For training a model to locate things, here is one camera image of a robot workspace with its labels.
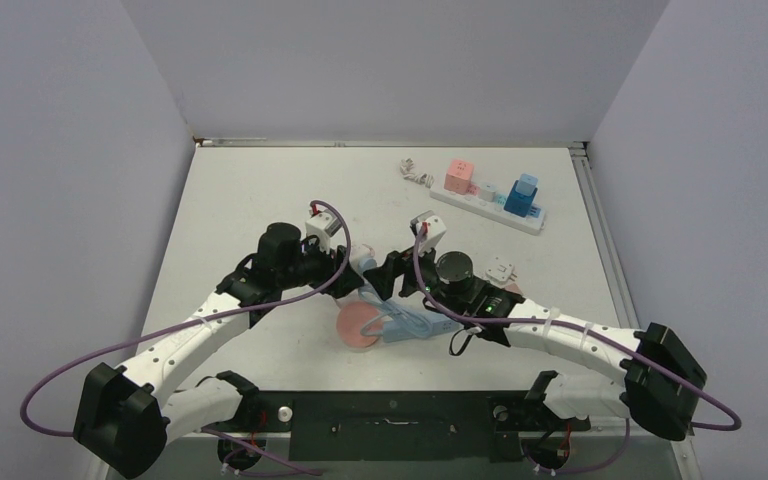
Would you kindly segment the white cube adapter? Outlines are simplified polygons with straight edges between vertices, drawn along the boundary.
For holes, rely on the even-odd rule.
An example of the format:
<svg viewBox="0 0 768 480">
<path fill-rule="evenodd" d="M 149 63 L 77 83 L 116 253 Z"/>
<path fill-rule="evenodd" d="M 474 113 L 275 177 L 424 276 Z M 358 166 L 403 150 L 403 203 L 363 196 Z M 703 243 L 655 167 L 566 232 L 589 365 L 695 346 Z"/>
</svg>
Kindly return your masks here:
<svg viewBox="0 0 768 480">
<path fill-rule="evenodd" d="M 378 266 L 374 248 L 364 243 L 351 245 L 349 261 L 351 268 L 359 275 Z"/>
</svg>

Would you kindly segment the pink round disc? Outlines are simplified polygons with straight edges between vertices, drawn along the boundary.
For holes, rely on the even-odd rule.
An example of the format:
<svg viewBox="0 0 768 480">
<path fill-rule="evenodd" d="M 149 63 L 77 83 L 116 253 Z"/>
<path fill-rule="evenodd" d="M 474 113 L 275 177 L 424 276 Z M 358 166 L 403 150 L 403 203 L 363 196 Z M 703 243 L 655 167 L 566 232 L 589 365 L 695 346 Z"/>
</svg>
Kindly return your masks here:
<svg viewBox="0 0 768 480">
<path fill-rule="evenodd" d="M 380 330 L 380 312 L 372 305 L 354 301 L 340 308 L 336 318 L 336 331 L 348 348 L 371 347 L 379 341 Z"/>
</svg>

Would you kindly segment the blue power strip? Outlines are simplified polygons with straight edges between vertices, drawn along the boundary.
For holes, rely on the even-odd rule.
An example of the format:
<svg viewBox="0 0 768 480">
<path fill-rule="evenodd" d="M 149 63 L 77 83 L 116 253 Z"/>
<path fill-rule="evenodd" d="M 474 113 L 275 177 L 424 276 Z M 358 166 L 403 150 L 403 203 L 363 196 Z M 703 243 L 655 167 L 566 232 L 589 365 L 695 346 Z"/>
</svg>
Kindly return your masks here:
<svg viewBox="0 0 768 480">
<path fill-rule="evenodd" d="M 385 343 L 411 339 L 428 339 L 434 336 L 454 333 L 460 324 L 445 315 L 434 312 L 416 314 L 403 312 L 394 314 L 382 324 L 381 337 Z"/>
</svg>

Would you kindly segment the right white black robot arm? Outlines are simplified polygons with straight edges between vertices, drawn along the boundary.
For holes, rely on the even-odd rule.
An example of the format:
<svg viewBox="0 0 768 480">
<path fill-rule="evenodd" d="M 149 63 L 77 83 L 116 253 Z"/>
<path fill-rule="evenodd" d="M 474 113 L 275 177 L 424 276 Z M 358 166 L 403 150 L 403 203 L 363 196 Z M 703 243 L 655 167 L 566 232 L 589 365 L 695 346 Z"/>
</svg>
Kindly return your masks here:
<svg viewBox="0 0 768 480">
<path fill-rule="evenodd" d="M 670 328 L 611 327 L 550 309 L 505 287 L 511 267 L 501 264 L 482 276 L 471 258 L 430 250 L 415 258 L 411 250 L 393 251 L 379 265 L 356 261 L 359 275 L 383 300 L 414 293 L 434 313 L 455 312 L 474 336 L 500 344 L 541 351 L 596 372 L 585 378 L 549 373 L 536 381 L 525 401 L 527 419 L 539 428 L 572 418 L 631 419 L 662 439 L 681 441 L 692 428 L 697 392 L 707 374 Z"/>
</svg>

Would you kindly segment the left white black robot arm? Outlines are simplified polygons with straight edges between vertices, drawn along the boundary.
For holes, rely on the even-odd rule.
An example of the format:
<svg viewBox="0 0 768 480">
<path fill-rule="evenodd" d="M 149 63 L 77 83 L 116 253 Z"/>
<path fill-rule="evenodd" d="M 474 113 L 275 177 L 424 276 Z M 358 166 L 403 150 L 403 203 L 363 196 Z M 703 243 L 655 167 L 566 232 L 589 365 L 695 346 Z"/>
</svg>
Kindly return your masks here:
<svg viewBox="0 0 768 480">
<path fill-rule="evenodd" d="M 145 473 L 164 448 L 203 426 L 224 421 L 234 430 L 256 421 L 255 387 L 223 372 L 199 387 L 178 388 L 231 339 L 277 306 L 285 291 L 310 287 L 334 298 L 362 285 L 349 266 L 349 245 L 332 248 L 341 225 L 331 212 L 303 229 L 277 222 L 208 295 L 180 330 L 116 367 L 101 363 L 86 376 L 73 438 L 126 479 Z"/>
</svg>

